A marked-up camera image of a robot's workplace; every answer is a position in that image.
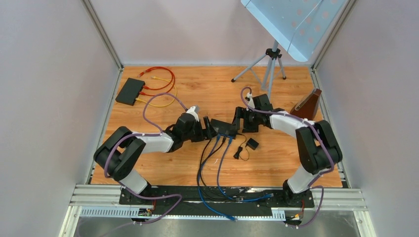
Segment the black power adapter with cord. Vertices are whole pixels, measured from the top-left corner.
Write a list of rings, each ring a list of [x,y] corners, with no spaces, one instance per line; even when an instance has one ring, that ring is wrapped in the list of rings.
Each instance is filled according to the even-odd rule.
[[[245,136],[244,134],[239,134],[240,136],[243,136],[245,139],[244,141],[238,146],[236,152],[233,155],[234,159],[241,159],[243,161],[248,161],[250,158],[250,152],[248,151],[248,148],[250,148],[251,150],[256,150],[256,148],[258,148],[259,143],[254,140],[253,138],[247,138],[247,136]],[[246,151],[247,153],[247,157],[243,158],[241,153],[242,151]]]

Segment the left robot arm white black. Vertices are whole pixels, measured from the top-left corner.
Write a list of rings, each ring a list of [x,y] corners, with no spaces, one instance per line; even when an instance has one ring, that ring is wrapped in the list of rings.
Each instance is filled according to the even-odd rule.
[[[161,133],[133,132],[121,126],[95,151],[93,160],[103,168],[106,177],[119,182],[139,204],[162,199],[151,196],[151,184],[135,170],[135,164],[142,154],[172,153],[186,141],[211,140],[217,131],[208,117],[203,120],[183,113]]]

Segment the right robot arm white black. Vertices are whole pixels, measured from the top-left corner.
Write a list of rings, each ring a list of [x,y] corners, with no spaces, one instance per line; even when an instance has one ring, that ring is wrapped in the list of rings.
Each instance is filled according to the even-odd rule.
[[[254,97],[248,93],[242,101],[245,106],[236,107],[232,121],[236,129],[255,133],[263,125],[296,139],[300,166],[283,183],[282,192],[283,202],[295,206],[321,175],[332,172],[343,159],[331,125],[326,120],[315,122],[273,108],[267,94]]]

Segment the grey tripod stand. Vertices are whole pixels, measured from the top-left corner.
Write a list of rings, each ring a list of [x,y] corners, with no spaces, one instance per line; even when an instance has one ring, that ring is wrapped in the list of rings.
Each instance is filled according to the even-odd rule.
[[[233,77],[231,79],[231,82],[235,82],[237,81],[238,78],[240,78],[241,76],[243,76],[246,72],[251,71],[254,75],[254,77],[256,78],[256,80],[260,83],[260,88],[261,90],[264,90],[267,92],[268,98],[271,98],[271,94],[272,94],[272,86],[273,86],[273,80],[276,77],[275,76],[275,68],[276,68],[276,63],[278,62],[278,66],[279,66],[279,74],[282,75],[282,79],[286,80],[287,76],[285,74],[285,69],[282,63],[282,54],[281,54],[281,50],[278,48],[279,43],[277,42],[277,40],[274,40],[273,46],[271,48],[267,48],[265,53],[260,56],[258,59],[256,59],[254,62],[252,62],[250,65],[248,65],[244,70],[242,70],[238,75],[236,75],[235,77]],[[265,57],[268,57],[268,63],[266,66],[266,70],[265,70],[265,74],[263,77],[263,80],[260,80],[258,78],[258,76],[255,74],[255,72],[253,71],[253,67],[258,64],[261,60],[263,60]]]

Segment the brown wooden metronome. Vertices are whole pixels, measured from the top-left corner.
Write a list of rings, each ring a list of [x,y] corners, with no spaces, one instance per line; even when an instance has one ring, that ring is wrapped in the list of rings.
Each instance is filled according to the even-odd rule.
[[[290,114],[302,119],[313,120],[317,114],[322,90],[313,89],[291,109]]]

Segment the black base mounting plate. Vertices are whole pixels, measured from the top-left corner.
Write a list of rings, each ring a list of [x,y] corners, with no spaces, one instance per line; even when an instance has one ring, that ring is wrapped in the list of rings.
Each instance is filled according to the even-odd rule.
[[[313,195],[308,191],[301,200],[288,203],[284,191],[279,189],[252,189],[250,187],[216,186],[152,186],[150,197],[159,200],[143,200],[121,189],[119,204],[150,206],[152,214],[199,216],[199,217],[267,217],[273,208],[295,208],[302,211],[315,206]]]

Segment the light blue perforated panel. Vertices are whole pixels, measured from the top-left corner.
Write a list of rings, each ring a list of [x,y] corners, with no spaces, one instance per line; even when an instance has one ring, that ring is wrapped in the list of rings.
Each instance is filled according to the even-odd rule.
[[[307,62],[345,0],[241,0],[241,4],[298,62]]]

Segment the aluminium frame rail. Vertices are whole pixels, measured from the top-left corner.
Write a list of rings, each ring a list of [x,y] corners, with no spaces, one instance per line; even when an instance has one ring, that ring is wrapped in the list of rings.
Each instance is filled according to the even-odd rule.
[[[76,185],[69,206],[117,207],[121,187],[118,185]],[[354,212],[360,235],[375,237],[376,233],[360,189],[324,188],[322,210]]]

